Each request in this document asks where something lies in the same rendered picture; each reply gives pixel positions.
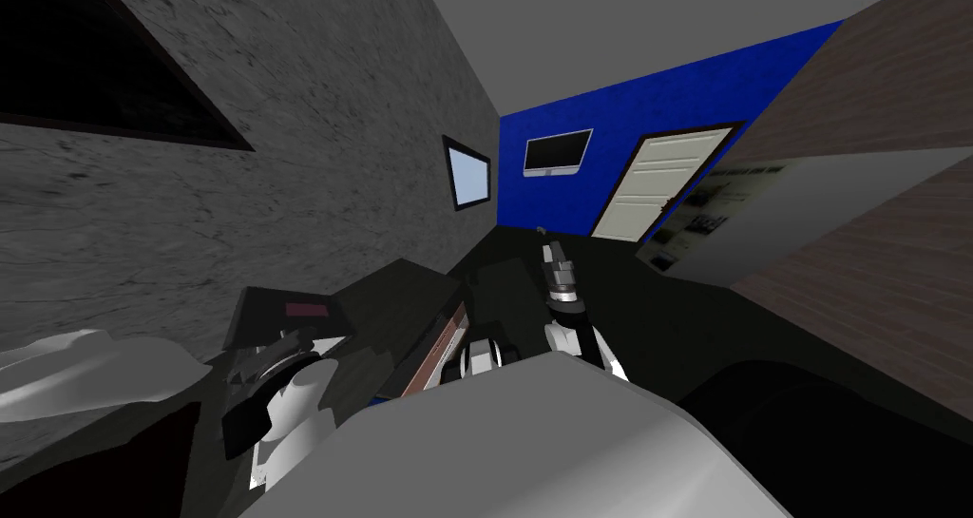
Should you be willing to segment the dark cabinet with brown drawer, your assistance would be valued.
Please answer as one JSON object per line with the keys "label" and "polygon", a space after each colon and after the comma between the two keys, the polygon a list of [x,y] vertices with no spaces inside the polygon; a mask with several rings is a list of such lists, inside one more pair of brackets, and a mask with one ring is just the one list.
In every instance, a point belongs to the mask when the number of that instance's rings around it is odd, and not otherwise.
{"label": "dark cabinet with brown drawer", "polygon": [[334,349],[338,369],[321,406],[354,412],[375,398],[405,395],[437,341],[455,330],[460,287],[456,278],[397,259],[334,294],[355,335]]}

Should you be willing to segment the black wall television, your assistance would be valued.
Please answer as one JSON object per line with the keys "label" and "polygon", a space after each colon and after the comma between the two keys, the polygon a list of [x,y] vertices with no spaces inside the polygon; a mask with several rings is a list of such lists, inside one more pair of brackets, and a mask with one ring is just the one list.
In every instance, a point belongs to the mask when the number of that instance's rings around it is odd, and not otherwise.
{"label": "black wall television", "polygon": [[525,146],[523,176],[548,177],[576,174],[581,167],[592,128],[530,139]]}

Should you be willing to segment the pale cabinet with dark pictures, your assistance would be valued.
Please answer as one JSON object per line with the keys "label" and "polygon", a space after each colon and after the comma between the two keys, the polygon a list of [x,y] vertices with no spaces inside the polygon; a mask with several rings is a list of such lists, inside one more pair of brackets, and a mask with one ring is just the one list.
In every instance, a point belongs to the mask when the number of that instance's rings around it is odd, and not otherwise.
{"label": "pale cabinet with dark pictures", "polygon": [[731,164],[637,256],[663,276],[730,287],[972,156],[949,147]]}

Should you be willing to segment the dark window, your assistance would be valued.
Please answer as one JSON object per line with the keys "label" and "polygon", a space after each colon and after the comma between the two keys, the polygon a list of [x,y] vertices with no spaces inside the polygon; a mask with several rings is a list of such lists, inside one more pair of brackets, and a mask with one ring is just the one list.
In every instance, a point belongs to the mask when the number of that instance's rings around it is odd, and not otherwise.
{"label": "dark window", "polygon": [[0,123],[249,149],[121,0],[0,0]]}

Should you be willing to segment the white panelled door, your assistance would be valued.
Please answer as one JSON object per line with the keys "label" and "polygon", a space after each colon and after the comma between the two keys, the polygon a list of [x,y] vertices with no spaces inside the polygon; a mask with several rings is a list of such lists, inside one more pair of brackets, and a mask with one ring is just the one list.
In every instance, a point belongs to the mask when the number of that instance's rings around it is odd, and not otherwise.
{"label": "white panelled door", "polygon": [[730,122],[641,136],[589,235],[646,240],[742,126]]}

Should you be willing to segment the black framed pale picture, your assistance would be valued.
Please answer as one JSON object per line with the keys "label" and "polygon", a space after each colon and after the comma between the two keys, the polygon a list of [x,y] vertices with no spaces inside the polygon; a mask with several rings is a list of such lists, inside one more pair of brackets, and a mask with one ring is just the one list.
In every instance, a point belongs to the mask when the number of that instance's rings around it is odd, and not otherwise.
{"label": "black framed pale picture", "polygon": [[461,211],[490,201],[490,159],[447,135],[442,136],[442,142],[454,210]]}

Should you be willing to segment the pale grey crumpled shape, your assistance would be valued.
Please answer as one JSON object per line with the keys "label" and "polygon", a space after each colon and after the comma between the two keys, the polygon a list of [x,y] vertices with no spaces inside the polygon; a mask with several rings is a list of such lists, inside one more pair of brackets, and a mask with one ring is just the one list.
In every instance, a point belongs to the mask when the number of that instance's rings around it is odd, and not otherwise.
{"label": "pale grey crumpled shape", "polygon": [[159,402],[211,371],[169,339],[85,329],[0,353],[0,424]]}

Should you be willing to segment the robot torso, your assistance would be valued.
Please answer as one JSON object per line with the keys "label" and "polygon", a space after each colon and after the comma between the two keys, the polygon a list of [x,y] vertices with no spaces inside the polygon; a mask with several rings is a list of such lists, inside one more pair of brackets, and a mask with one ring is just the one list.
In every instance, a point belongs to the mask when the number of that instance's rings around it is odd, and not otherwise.
{"label": "robot torso", "polygon": [[682,408],[560,351],[344,422],[322,397],[239,518],[792,518]]}

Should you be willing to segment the black box with red patch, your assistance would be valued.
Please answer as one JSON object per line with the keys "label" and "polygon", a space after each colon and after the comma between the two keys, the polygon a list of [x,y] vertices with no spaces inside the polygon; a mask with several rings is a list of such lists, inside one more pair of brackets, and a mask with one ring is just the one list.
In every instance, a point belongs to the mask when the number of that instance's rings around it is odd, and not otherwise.
{"label": "black box with red patch", "polygon": [[316,329],[320,338],[355,334],[336,297],[247,286],[239,292],[222,350],[268,347],[302,327]]}

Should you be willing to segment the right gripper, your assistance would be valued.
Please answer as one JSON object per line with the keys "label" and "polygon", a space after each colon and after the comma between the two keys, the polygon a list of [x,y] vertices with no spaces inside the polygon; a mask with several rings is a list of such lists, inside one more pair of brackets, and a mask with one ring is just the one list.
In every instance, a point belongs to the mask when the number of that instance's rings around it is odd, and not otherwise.
{"label": "right gripper", "polygon": [[546,240],[542,244],[542,269],[545,274],[573,272],[573,262],[567,258],[558,240]]}

